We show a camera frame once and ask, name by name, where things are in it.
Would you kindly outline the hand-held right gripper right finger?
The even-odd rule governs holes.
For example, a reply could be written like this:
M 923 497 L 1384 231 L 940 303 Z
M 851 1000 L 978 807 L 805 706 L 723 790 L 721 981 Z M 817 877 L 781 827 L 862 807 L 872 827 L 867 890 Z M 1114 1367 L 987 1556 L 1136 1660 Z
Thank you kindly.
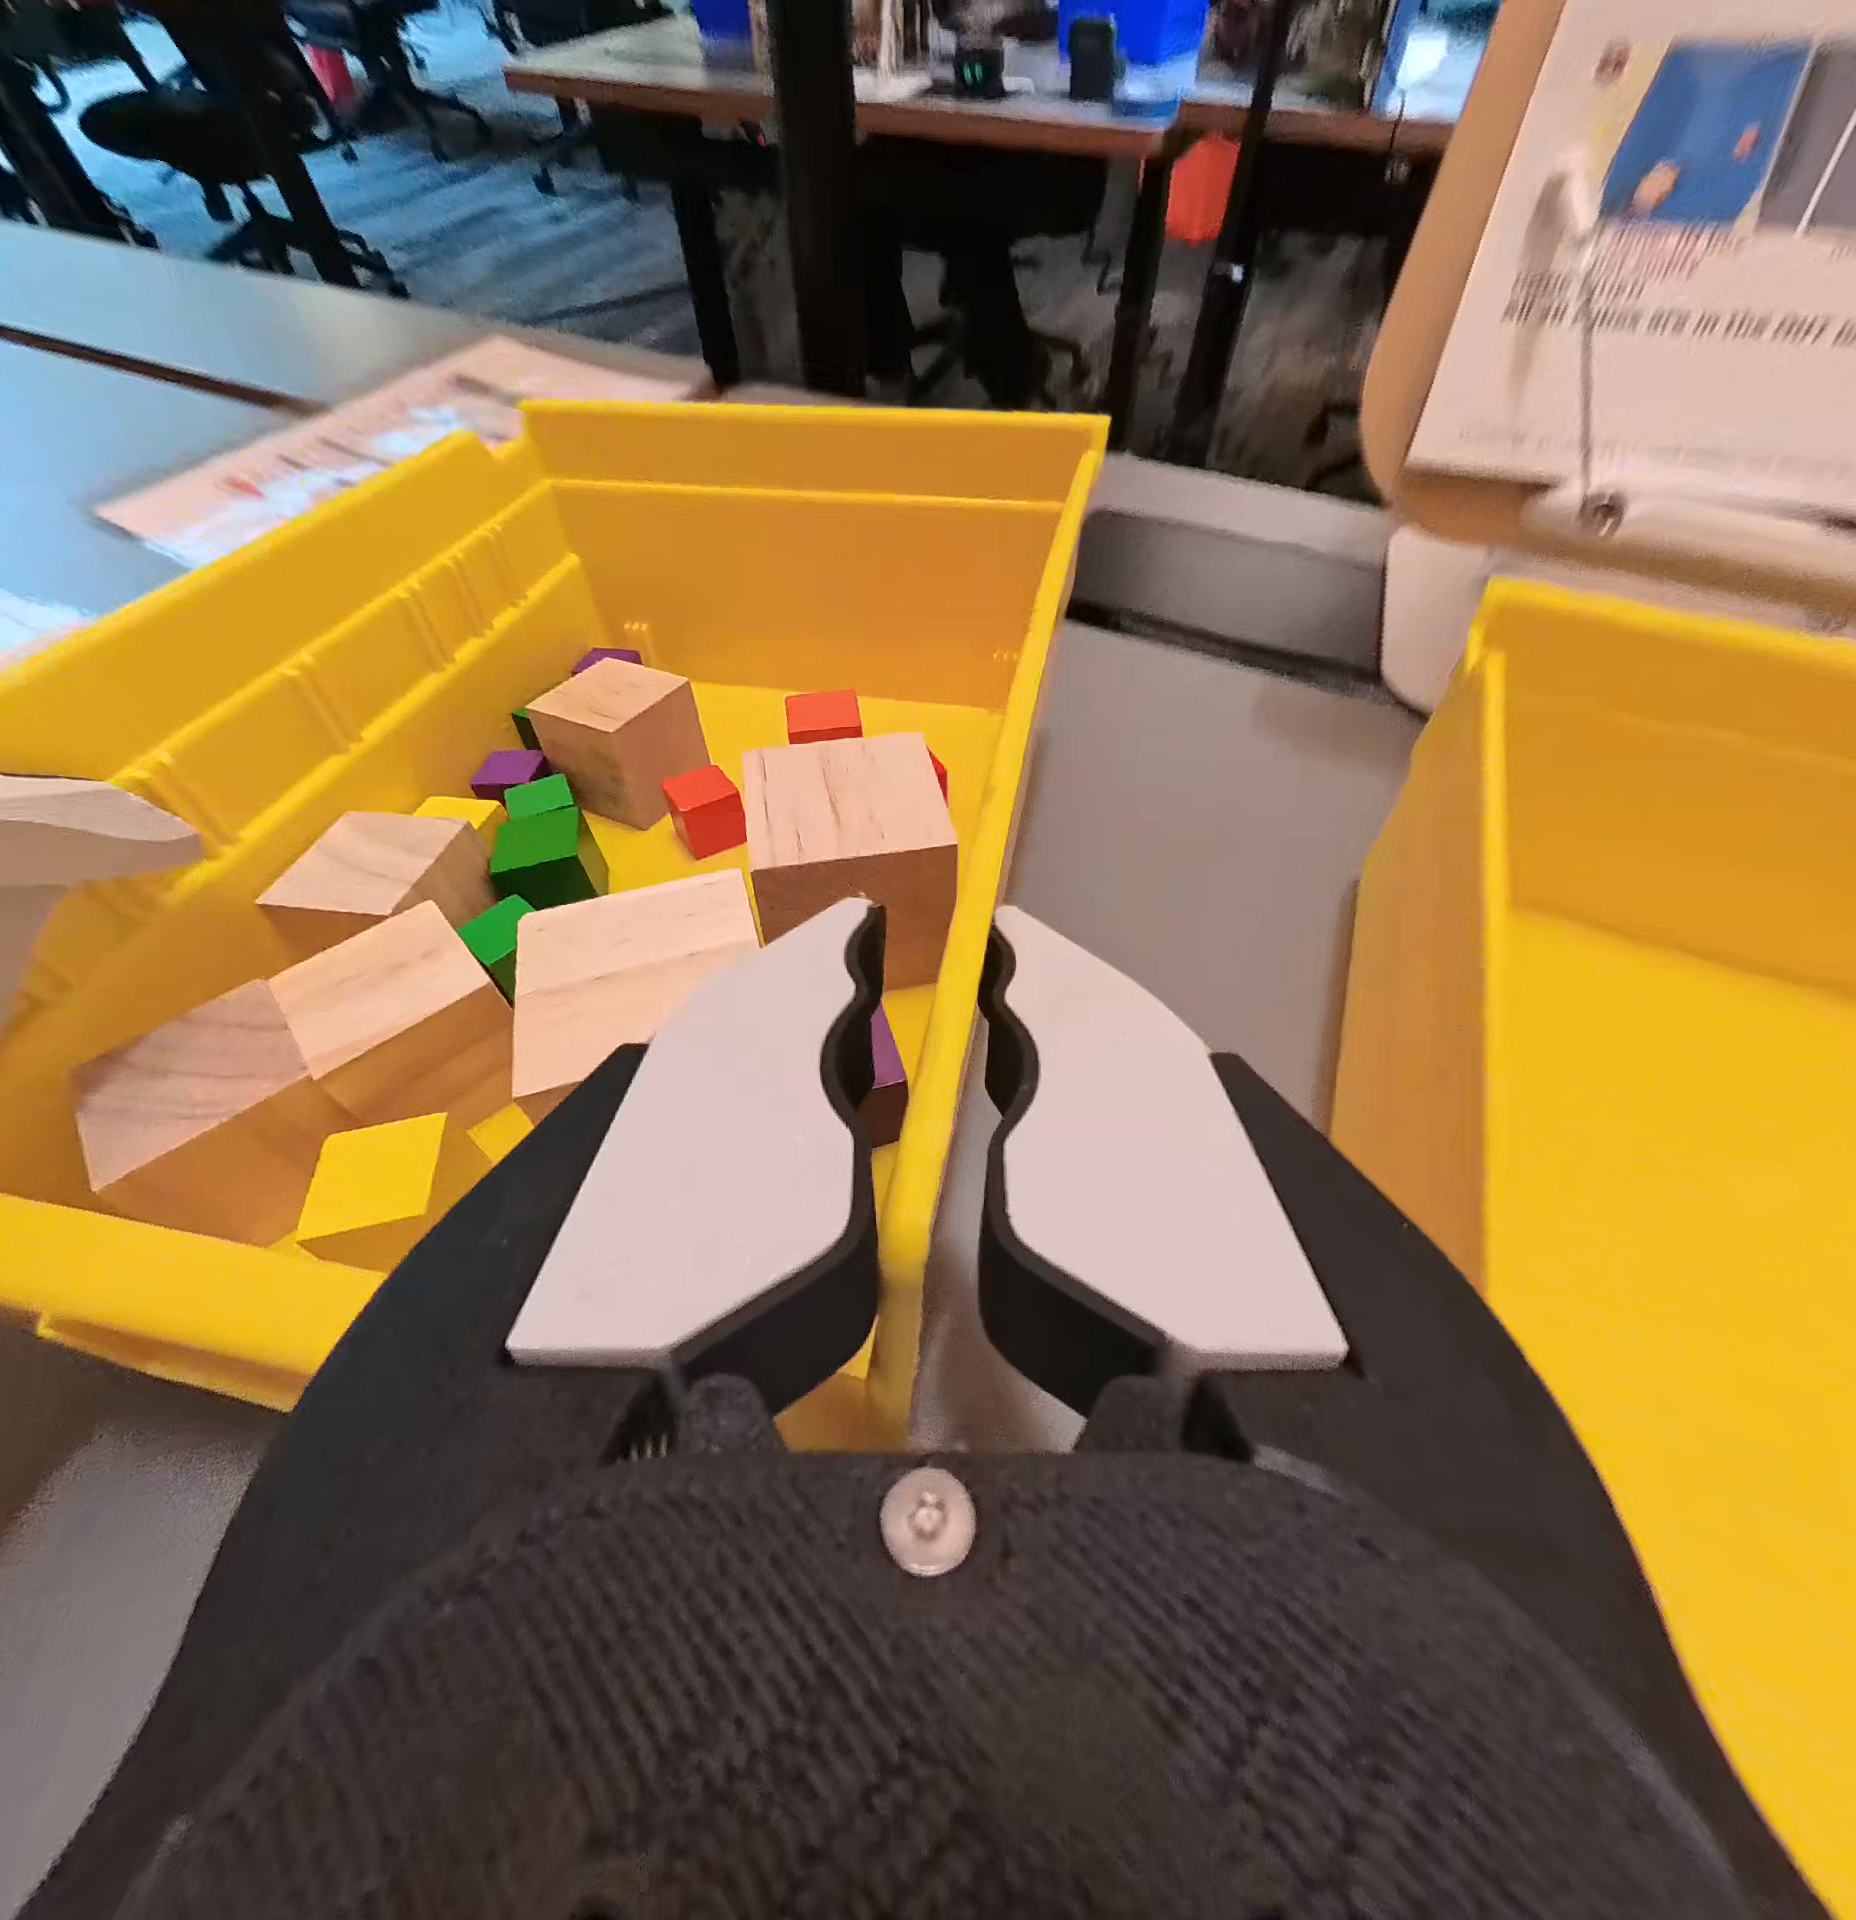
M 978 1310 L 1048 1401 L 1114 1383 L 1331 1371 L 1346 1337 L 1216 1048 L 1117 963 L 999 907 L 982 955 Z

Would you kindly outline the pile of plain wooden cubes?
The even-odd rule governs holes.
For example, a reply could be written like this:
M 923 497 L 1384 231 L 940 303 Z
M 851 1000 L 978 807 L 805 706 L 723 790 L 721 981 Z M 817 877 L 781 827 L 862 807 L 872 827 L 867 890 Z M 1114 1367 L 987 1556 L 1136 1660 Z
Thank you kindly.
M 592 1064 L 832 901 L 886 907 L 886 981 L 940 974 L 956 822 L 923 731 L 851 684 L 711 757 L 700 684 L 585 654 L 470 800 L 339 807 L 239 907 L 217 996 L 68 1075 L 105 1212 L 393 1269 Z

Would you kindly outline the pile of small coloured cubes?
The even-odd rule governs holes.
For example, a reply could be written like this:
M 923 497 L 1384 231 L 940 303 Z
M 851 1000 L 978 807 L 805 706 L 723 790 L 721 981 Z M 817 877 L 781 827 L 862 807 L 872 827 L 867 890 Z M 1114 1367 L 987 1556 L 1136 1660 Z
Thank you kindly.
M 781 745 L 707 752 L 680 674 L 597 654 L 525 706 L 530 752 L 491 757 L 491 836 L 421 800 L 339 817 L 269 890 L 298 935 L 277 1010 L 329 1102 L 298 1251 L 393 1269 L 505 1140 L 711 971 L 832 901 L 893 914 L 916 990 L 956 907 L 946 764 L 916 731 L 867 745 L 848 684 L 781 702 Z

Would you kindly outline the cardboard board with printed sheet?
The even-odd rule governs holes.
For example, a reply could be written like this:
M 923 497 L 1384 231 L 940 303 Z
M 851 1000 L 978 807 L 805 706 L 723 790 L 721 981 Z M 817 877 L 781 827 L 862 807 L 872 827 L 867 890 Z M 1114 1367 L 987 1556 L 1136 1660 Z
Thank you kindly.
M 1501 8 L 1362 458 L 1443 540 L 1856 543 L 1856 0 Z

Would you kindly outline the printed paper sheet red bar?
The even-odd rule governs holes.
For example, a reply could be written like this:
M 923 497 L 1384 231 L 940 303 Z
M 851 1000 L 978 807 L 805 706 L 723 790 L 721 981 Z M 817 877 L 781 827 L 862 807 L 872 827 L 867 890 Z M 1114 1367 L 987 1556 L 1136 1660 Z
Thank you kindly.
M 491 450 L 520 437 L 530 401 L 707 401 L 711 370 L 680 353 L 555 349 L 525 332 L 479 332 L 455 353 L 421 362 L 361 401 L 339 401 L 287 428 L 226 450 L 201 471 L 146 483 L 95 506 L 105 527 L 185 567 L 243 550 L 248 540 L 299 523 L 308 506 L 421 458 L 440 437 Z

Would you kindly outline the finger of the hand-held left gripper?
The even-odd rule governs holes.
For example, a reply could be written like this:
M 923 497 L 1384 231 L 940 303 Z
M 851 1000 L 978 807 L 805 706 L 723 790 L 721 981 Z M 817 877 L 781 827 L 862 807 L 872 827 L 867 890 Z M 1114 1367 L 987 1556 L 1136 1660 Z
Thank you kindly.
M 191 870 L 201 827 L 95 780 L 0 780 L 0 1033 L 68 889 Z

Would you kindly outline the black office chair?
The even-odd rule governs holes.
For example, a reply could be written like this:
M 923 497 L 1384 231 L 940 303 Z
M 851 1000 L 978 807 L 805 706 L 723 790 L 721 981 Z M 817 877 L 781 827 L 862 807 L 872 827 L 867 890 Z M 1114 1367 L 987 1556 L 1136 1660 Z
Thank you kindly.
M 385 286 L 404 279 L 339 231 L 312 193 L 308 154 L 355 154 L 312 63 L 277 0 L 141 8 L 181 53 L 185 83 L 95 97 L 75 127 L 121 161 L 185 176 L 226 227 L 210 264 L 298 279 L 308 264 L 333 286 Z

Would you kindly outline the white box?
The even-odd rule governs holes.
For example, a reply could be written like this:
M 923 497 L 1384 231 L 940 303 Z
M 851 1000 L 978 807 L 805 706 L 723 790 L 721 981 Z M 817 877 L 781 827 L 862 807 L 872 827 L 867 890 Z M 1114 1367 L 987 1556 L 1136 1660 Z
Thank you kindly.
M 1499 569 L 1499 543 L 1435 540 L 1419 527 L 1393 527 L 1383 550 L 1383 684 L 1419 722 L 1437 712 L 1482 583 Z

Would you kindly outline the yellow plastic box with dividers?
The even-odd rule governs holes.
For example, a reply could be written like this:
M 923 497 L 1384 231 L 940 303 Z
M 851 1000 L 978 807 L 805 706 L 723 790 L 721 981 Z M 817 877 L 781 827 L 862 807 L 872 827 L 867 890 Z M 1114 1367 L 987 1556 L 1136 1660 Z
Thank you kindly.
M 1007 877 L 1048 650 L 1104 460 L 1101 417 L 848 405 L 525 405 L 0 665 L 0 780 L 95 780 L 204 860 L 75 889 L 0 1040 L 0 1319 L 248 1405 L 298 1405 L 366 1302 L 361 1266 L 95 1212 L 68 1064 L 280 963 L 259 890 L 339 807 L 449 798 L 592 645 L 700 691 L 721 764 L 774 691 L 851 684 L 952 773 L 956 914 L 893 990 L 912 1112 L 872 1155 L 867 1386 L 798 1444 L 912 1422 L 916 1288 Z

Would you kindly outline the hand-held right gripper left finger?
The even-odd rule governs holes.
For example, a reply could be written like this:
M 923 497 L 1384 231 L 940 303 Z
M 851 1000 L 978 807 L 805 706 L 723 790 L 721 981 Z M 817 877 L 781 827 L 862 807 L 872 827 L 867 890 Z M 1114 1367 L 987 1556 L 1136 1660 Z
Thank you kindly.
M 711 971 L 639 1048 L 505 1328 L 520 1367 L 746 1383 L 768 1410 L 879 1310 L 872 1000 L 886 914 L 832 901 Z

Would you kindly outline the orange container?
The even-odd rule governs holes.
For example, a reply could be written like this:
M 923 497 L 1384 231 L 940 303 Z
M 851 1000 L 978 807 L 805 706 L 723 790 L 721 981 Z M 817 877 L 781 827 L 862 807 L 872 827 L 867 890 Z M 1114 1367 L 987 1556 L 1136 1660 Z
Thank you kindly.
M 1166 213 L 1160 231 L 1183 248 L 1216 248 L 1235 202 L 1242 140 L 1194 135 L 1166 166 Z

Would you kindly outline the black pole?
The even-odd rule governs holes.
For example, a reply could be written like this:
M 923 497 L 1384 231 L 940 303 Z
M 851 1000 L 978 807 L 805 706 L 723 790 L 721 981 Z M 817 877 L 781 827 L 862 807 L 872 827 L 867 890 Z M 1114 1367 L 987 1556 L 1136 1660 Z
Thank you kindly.
M 851 8 L 766 0 L 805 384 L 867 401 Z

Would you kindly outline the blue plastic bin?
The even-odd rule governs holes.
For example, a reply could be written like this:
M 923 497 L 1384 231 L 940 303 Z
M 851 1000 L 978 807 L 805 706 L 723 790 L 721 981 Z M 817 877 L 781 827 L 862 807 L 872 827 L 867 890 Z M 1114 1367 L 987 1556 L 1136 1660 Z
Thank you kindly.
M 1074 18 L 1114 18 L 1123 63 L 1177 63 L 1209 40 L 1209 0 L 1060 0 L 1060 60 L 1074 60 Z

